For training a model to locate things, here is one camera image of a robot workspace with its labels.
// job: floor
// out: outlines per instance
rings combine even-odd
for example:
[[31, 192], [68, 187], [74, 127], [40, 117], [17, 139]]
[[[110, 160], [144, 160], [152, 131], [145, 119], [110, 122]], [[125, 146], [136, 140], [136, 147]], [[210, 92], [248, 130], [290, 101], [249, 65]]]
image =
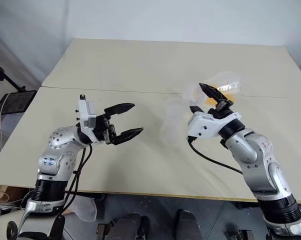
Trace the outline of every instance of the floor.
[[255, 239], [265, 239], [267, 229], [259, 208], [238, 210], [232, 202], [220, 200], [108, 194], [101, 220], [83, 222], [75, 214], [66, 218], [66, 240], [94, 240], [98, 223], [107, 223], [127, 213], [138, 212], [150, 219], [152, 240], [173, 240], [176, 211], [186, 209], [197, 218], [203, 240], [227, 240], [229, 231], [252, 230]]

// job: table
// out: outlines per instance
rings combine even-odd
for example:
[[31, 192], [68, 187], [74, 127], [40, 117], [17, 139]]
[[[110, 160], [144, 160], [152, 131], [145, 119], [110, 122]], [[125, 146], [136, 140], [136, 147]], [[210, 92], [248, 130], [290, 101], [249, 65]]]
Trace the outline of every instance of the table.
[[301, 97], [301, 71], [283, 46], [75, 38], [43, 87], [183, 93], [222, 71], [240, 95]]
[[[184, 135], [177, 145], [160, 141], [163, 103], [181, 97], [170, 93], [41, 87], [0, 154], [1, 185], [34, 187], [38, 159], [49, 135], [77, 122], [75, 109], [80, 94], [95, 102], [96, 113], [118, 103], [136, 104], [129, 112], [112, 117], [111, 122], [117, 133], [138, 127], [144, 127], [144, 131], [118, 146], [93, 146], [92, 157], [82, 170], [79, 191], [254, 201], [240, 174], [196, 155]], [[275, 157], [301, 203], [301, 98], [239, 96], [233, 110], [241, 113], [247, 127], [273, 142]], [[190, 116], [183, 116], [183, 131]], [[197, 140], [194, 145], [213, 159], [238, 168], [219, 140]]]

